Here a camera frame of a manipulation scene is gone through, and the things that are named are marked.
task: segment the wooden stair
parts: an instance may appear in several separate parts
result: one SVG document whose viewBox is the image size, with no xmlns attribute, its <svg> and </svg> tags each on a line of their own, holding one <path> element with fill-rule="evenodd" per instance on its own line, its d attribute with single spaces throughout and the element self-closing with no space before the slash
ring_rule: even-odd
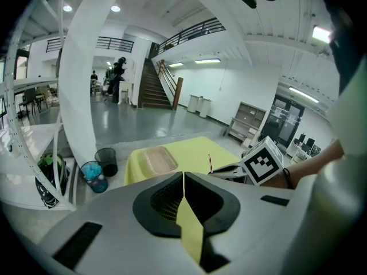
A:
<svg viewBox="0 0 367 275">
<path fill-rule="evenodd" d="M 144 62 L 138 107 L 172 109 L 151 59 Z"/>
</svg>

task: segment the red and white straw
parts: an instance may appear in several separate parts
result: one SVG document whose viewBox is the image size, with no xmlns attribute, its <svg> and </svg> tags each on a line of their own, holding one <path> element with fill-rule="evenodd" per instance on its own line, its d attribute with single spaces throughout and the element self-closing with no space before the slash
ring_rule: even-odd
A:
<svg viewBox="0 0 367 275">
<path fill-rule="evenodd" d="M 209 163 L 210 163 L 210 172 L 213 173 L 212 157 L 210 157 L 210 155 L 209 155 Z"/>
</svg>

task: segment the black wristband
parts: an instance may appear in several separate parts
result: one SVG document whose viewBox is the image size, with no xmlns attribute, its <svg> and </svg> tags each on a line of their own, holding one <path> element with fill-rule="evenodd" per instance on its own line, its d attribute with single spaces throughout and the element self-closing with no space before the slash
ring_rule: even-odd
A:
<svg viewBox="0 0 367 275">
<path fill-rule="evenodd" d="M 291 179 L 290 179 L 291 174 L 289 170 L 284 168 L 283 173 L 284 173 L 284 178 L 286 179 L 286 182 L 287 182 L 288 189 L 294 190 L 293 184 L 291 183 Z"/>
</svg>

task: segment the ceiling light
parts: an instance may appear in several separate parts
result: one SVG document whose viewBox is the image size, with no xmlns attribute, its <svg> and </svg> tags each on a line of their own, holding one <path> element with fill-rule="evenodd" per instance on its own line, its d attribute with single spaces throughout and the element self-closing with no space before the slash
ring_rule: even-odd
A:
<svg viewBox="0 0 367 275">
<path fill-rule="evenodd" d="M 72 11 L 73 9 L 71 8 L 71 6 L 69 6 L 69 5 L 66 5 L 66 6 L 64 6 L 64 11 L 66 11 L 66 12 L 70 12 L 70 11 Z"/>
<path fill-rule="evenodd" d="M 201 63 L 217 63 L 220 62 L 220 59 L 207 59 L 207 60 L 195 60 L 197 64 Z"/>
<path fill-rule="evenodd" d="M 306 95 L 305 93 L 303 93 L 303 92 L 301 92 L 301 91 L 299 91 L 299 90 L 297 90 L 297 89 L 295 89 L 295 88 L 290 87 L 289 89 L 290 89 L 291 91 L 293 91 L 293 92 L 296 92 L 296 93 L 298 93 L 298 94 L 302 95 L 303 97 L 306 97 L 306 98 L 310 99 L 311 101 L 313 101 L 313 102 L 315 102 L 315 103 L 319 103 L 319 101 L 318 101 L 318 100 L 316 100 L 316 99 L 312 98 L 312 97 L 311 97 L 311 96 L 309 96 L 309 95 Z"/>
<path fill-rule="evenodd" d="M 176 67 L 176 66 L 181 66 L 181 65 L 183 65 L 182 63 L 174 63 L 174 64 L 170 64 L 170 65 L 168 65 L 169 67 Z"/>
<path fill-rule="evenodd" d="M 326 29 L 322 29 L 321 27 L 316 26 L 314 28 L 314 32 L 312 34 L 312 37 L 321 40 L 325 43 L 330 43 L 330 34 L 331 31 L 326 30 Z"/>
<path fill-rule="evenodd" d="M 119 6 L 117 6 L 117 5 L 113 5 L 113 7 L 111 7 L 111 10 L 112 10 L 113 12 L 119 12 L 121 9 L 120 9 L 120 7 L 119 7 Z"/>
</svg>

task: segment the black trash can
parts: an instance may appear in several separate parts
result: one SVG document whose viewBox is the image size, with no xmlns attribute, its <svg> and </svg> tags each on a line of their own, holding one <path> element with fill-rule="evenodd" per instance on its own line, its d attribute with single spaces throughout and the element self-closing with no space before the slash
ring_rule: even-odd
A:
<svg viewBox="0 0 367 275">
<path fill-rule="evenodd" d="M 106 191 L 108 187 L 107 179 L 102 174 L 102 166 L 97 161 L 90 161 L 84 164 L 81 169 L 81 178 L 97 194 Z"/>
<path fill-rule="evenodd" d="M 102 165 L 104 176 L 112 177 L 117 173 L 118 168 L 116 161 L 116 152 L 114 149 L 100 149 L 96 153 L 95 159 Z"/>
</svg>

